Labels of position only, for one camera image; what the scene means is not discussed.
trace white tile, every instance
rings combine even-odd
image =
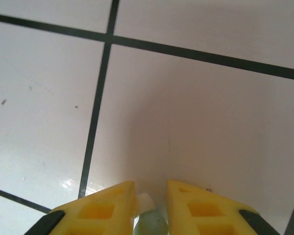
[[[110,0],[0,0],[0,14],[106,32]]]
[[[26,233],[45,214],[0,197],[0,235]]]
[[[178,179],[244,202],[280,233],[294,206],[294,81],[113,46],[89,190]]]
[[[294,0],[122,0],[116,34],[294,68]]]
[[[49,208],[77,198],[101,54],[99,42],[0,24],[1,190]]]

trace glossy tile surface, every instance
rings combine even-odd
[[[0,235],[22,235],[44,215],[0,197]]]
[[[106,32],[110,0],[0,0],[0,14]]]
[[[211,186],[283,233],[294,207],[294,81],[113,46],[88,186],[135,180],[163,203],[167,179]]]
[[[45,207],[78,195],[102,43],[0,23],[0,189]]]
[[[294,68],[294,0],[122,0],[116,34]]]

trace white object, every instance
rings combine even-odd
[[[136,196],[136,215],[156,209],[153,199],[144,192]]]

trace square hole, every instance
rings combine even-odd
[[[184,189],[184,188],[179,188],[178,189],[180,192],[191,192],[191,191],[189,191],[189,190],[187,190],[187,189]]]
[[[238,235],[233,225],[197,225],[200,235]]]
[[[94,227],[94,228],[74,228],[71,229],[67,235],[102,235],[104,228]]]
[[[224,216],[222,211],[213,203],[190,202],[187,204],[190,213],[194,217],[201,216]]]
[[[115,205],[107,202],[94,202],[85,206],[79,213],[80,219],[110,219]]]

